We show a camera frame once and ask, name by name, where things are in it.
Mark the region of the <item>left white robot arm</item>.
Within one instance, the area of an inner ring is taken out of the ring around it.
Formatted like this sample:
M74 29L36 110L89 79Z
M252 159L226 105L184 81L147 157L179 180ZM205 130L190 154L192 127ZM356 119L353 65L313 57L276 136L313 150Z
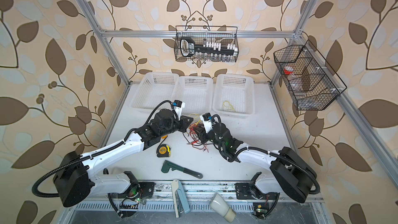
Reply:
M81 155L75 151L68 153L58 168L34 183L33 195L60 198L63 206L71 207L89 196L128 193L135 183L131 172L106 174L104 179L97 175L108 166L159 144L163 136L186 132L193 119L182 115L185 103L179 100L167 103L170 109L156 107L141 127L129 130L119 142Z

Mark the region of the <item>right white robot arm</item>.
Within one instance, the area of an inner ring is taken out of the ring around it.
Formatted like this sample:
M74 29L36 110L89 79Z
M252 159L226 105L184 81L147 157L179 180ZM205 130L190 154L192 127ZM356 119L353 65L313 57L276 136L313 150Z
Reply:
M320 193L316 172L291 148L265 150L250 146L234 138L219 115L200 116L202 124L195 129L199 140L212 142L229 163L248 163L270 171L278 186L275 192L284 192L292 200L304 203L308 195Z

